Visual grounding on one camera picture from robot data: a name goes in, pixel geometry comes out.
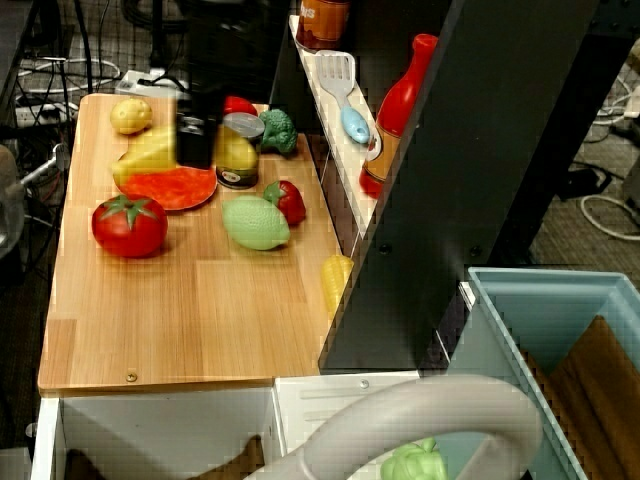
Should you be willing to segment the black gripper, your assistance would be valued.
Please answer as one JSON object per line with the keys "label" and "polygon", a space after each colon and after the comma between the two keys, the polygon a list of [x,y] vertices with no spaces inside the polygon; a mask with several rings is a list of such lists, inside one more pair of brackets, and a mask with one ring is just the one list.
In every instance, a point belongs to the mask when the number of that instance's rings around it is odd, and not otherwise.
{"label": "black gripper", "polygon": [[176,161],[179,165],[210,169],[213,139],[221,122],[224,97],[196,95],[178,100],[176,107]]}

